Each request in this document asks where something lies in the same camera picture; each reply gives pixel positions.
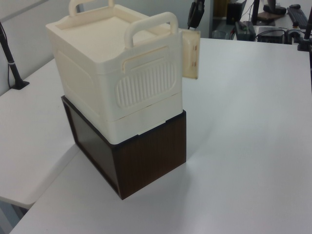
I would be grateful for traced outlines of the black Franka gripper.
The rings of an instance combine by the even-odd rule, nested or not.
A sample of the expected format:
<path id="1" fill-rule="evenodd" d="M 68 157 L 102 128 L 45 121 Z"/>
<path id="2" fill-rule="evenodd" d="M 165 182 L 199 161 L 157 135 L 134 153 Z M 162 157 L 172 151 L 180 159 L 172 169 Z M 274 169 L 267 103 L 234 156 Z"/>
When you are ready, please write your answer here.
<path id="1" fill-rule="evenodd" d="M 192 2 L 190 11 L 189 11 L 189 19 L 187 22 L 188 28 L 192 27 L 192 24 L 195 24 L 194 29 L 196 30 L 199 26 L 199 23 L 204 14 L 204 5 L 205 0 L 194 0 Z"/>

